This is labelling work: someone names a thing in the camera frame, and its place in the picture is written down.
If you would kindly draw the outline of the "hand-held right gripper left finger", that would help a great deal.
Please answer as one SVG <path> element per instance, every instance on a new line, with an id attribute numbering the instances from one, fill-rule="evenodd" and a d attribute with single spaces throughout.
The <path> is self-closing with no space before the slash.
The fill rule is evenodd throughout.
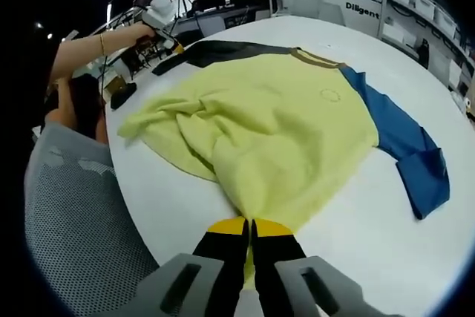
<path id="1" fill-rule="evenodd" d="M 247 219 L 214 223 L 193 253 L 176 255 L 139 284 L 131 315 L 233 316 L 248 245 Z"/>

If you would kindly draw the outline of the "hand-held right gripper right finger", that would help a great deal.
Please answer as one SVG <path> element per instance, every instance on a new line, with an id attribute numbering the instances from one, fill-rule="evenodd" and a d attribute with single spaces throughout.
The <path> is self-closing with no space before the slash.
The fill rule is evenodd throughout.
<path id="1" fill-rule="evenodd" d="M 307 256 L 289 228 L 252 221 L 255 288 L 265 316 L 384 316 L 362 288 L 323 258 Z"/>

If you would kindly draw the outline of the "person's left hand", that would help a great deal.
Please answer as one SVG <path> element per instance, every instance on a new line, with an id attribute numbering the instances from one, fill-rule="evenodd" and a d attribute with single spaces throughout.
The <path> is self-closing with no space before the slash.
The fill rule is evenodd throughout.
<path id="1" fill-rule="evenodd" d="M 129 46 L 134 46 L 143 39 L 153 39 L 157 35 L 154 28 L 142 22 L 131 25 L 128 28 Z"/>

